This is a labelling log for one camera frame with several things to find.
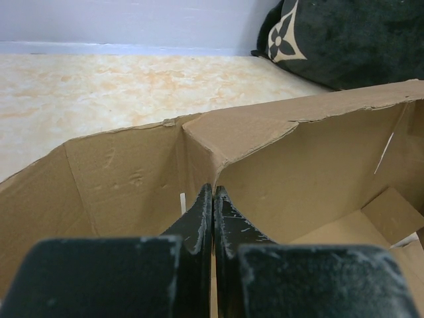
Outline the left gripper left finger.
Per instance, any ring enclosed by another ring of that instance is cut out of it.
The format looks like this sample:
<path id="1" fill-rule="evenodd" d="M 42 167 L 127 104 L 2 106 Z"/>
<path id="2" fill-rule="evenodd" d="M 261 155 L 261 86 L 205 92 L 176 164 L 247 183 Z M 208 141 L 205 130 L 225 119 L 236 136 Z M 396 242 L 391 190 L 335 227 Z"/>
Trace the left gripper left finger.
<path id="1" fill-rule="evenodd" d="M 212 189 L 156 237 L 57 238 L 25 256 L 2 317 L 208 317 Z"/>

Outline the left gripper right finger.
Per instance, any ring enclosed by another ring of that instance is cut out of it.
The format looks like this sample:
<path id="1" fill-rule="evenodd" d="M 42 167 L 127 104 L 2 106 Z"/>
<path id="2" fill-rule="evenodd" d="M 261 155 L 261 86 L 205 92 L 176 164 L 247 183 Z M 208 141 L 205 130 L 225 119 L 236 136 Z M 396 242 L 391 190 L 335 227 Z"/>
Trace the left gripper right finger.
<path id="1" fill-rule="evenodd" d="M 278 244 L 218 187 L 213 203 L 220 317 L 418 317 L 390 253 L 364 244 Z"/>

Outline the brown cardboard box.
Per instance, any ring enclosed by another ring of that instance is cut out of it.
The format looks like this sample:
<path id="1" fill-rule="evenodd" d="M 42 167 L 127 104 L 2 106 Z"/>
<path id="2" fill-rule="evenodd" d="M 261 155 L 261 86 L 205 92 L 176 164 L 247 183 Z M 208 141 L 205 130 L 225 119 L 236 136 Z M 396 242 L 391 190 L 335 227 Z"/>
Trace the brown cardboard box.
<path id="1" fill-rule="evenodd" d="M 364 244 L 398 263 L 423 316 L 423 82 L 234 107 L 71 139 L 1 184 L 1 304 L 49 239 L 156 237 L 213 203 L 278 244 Z M 420 239 L 406 242 L 416 234 Z"/>

